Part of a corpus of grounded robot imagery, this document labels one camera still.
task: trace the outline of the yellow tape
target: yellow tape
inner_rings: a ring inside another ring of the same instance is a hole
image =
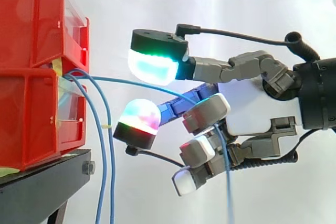
[[[0,178],[18,172],[20,172],[20,170],[14,168],[0,168]]]
[[[52,61],[52,69],[54,69],[58,76],[63,75],[62,58],[58,58]]]
[[[110,129],[110,128],[112,128],[112,125],[106,125],[106,124],[103,124],[101,127],[102,127],[103,129]]]

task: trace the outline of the cable connector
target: cable connector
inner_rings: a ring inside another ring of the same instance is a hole
[[[175,34],[179,37],[184,38],[185,35],[192,35],[192,34],[200,34],[201,27],[200,26],[193,26],[187,24],[178,24],[176,26]]]

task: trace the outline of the black cable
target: black cable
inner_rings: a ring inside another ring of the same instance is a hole
[[[305,140],[308,136],[310,136],[316,131],[318,130],[310,130],[306,132],[304,135],[300,136],[299,142],[294,146],[294,148],[281,158],[269,159],[269,160],[263,160],[260,158],[246,158],[241,164],[231,167],[231,170],[242,170],[247,168],[285,164],[285,163],[296,163],[299,158],[298,153],[296,151],[297,147],[302,143],[303,140]]]
[[[310,131],[306,132],[304,135],[300,136],[299,142],[294,146],[294,148],[290,152],[296,151],[297,147],[302,143],[303,140],[305,140],[308,136],[310,136],[311,134],[315,133],[318,130],[319,129],[310,130]]]
[[[263,43],[263,44],[269,44],[269,45],[273,45],[273,46],[288,46],[288,45],[292,45],[292,44],[296,43],[296,42],[292,42],[292,41],[276,41],[276,40],[262,39],[262,38],[253,37],[253,36],[249,36],[249,35],[233,33],[231,31],[222,31],[222,30],[216,30],[216,29],[201,28],[200,31],[201,31],[202,34],[223,35],[223,36],[228,36],[228,37],[233,37],[233,38],[238,38],[238,39],[244,39],[244,40],[259,42],[259,43]]]
[[[231,31],[205,29],[201,28],[200,26],[178,24],[175,34],[182,38],[184,38],[185,35],[193,35],[193,34],[216,34],[238,39],[250,40],[273,46],[286,46],[293,54],[299,56],[306,62],[314,62],[316,60],[320,60],[318,53],[315,52],[306,43],[304,43],[302,40],[302,36],[296,31],[292,31],[291,33],[287,34],[284,41],[276,41],[244,34],[233,33]]]
[[[156,157],[158,159],[161,159],[163,161],[166,161],[166,162],[169,162],[169,163],[171,163],[173,165],[176,165],[176,166],[178,166],[180,168],[184,167],[183,164],[181,164],[181,163],[179,163],[179,162],[177,162],[175,160],[172,160],[172,159],[170,159],[168,157],[165,157],[165,156],[162,156],[160,154],[154,153],[154,152],[149,152],[149,151],[143,151],[142,150],[142,151],[138,151],[138,154],[143,154],[143,155],[147,155],[147,156],[151,156],[151,157]]]

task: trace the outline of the clear plastic window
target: clear plastic window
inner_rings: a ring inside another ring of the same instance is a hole
[[[86,27],[86,19],[74,0],[65,0],[65,26],[68,34],[81,45],[80,31],[81,27]]]
[[[58,121],[77,121],[78,98],[81,97],[77,86],[62,78],[58,79]]]

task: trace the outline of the stacked red bins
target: stacked red bins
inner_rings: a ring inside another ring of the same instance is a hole
[[[0,0],[0,169],[85,144],[85,99],[61,77],[89,70],[89,22],[72,0]]]

